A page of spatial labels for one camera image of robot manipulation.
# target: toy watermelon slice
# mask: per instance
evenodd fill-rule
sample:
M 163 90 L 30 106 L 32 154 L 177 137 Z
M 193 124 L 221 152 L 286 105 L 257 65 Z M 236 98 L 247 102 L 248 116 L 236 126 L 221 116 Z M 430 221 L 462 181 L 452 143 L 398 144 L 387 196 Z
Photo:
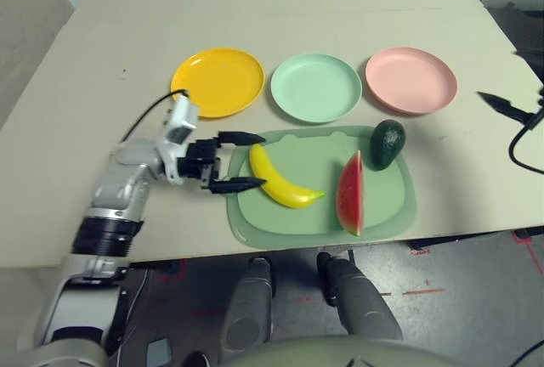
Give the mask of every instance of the toy watermelon slice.
M 353 235 L 363 229 L 363 161 L 360 150 L 349 159 L 337 185 L 337 216 L 342 227 Z

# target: avocado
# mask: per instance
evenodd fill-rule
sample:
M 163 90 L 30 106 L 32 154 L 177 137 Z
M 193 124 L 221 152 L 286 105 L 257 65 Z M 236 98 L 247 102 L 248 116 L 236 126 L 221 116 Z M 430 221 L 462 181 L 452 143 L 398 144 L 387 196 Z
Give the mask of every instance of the avocado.
M 387 119 L 374 128 L 371 135 L 371 158 L 376 170 L 391 164 L 405 145 L 405 129 L 397 121 Z

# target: table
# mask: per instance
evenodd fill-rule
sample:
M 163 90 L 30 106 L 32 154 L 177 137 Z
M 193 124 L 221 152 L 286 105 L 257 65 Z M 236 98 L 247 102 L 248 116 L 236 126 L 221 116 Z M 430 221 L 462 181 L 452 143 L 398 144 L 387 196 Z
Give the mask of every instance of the table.
M 544 223 L 544 177 L 507 158 L 519 124 L 476 94 L 496 93 L 535 110 L 540 83 L 478 0 L 83 0 L 0 131 L 0 266 L 60 261 L 107 155 L 193 53 L 244 49 L 269 79 L 294 54 L 328 53 L 360 71 L 393 45 L 436 54 L 459 81 L 456 100 L 444 110 L 395 118 L 407 133 L 403 156 L 417 198 L 416 221 L 398 238 Z M 165 109 L 146 118 L 136 136 L 155 137 Z M 365 89 L 356 110 L 331 125 L 376 125 L 388 117 Z M 193 138 L 299 126 L 266 88 L 241 113 L 200 122 Z M 542 165 L 543 151 L 537 130 L 517 153 Z M 224 172 L 229 152 L 222 150 Z M 192 182 L 157 185 L 145 220 L 134 261 L 254 251 L 230 232 L 224 198 Z

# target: toy banana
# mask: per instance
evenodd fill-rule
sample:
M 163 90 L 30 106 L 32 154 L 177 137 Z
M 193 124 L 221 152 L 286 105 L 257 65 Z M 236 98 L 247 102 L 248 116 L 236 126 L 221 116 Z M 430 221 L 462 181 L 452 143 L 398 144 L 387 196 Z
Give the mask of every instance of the toy banana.
M 303 208 L 325 195 L 324 191 L 305 189 L 285 180 L 260 144 L 254 144 L 249 149 L 249 164 L 256 177 L 266 180 L 261 186 L 264 192 L 283 206 Z

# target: cutting board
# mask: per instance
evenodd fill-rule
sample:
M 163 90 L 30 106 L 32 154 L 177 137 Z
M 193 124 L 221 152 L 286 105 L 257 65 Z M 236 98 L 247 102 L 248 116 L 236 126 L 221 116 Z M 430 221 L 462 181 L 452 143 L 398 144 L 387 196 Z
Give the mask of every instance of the cutting board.
M 399 155 L 376 171 L 370 158 L 373 127 L 317 127 L 260 133 L 264 148 L 290 182 L 325 191 L 309 207 L 292 209 L 271 200 L 261 189 L 227 196 L 227 213 L 235 237 L 248 246 L 281 249 L 356 244 L 396 237 L 416 216 L 410 173 Z M 360 150 L 364 162 L 364 228 L 360 236 L 346 233 L 337 220 L 337 182 L 349 158 Z M 229 177 L 252 176 L 249 147 L 236 148 Z

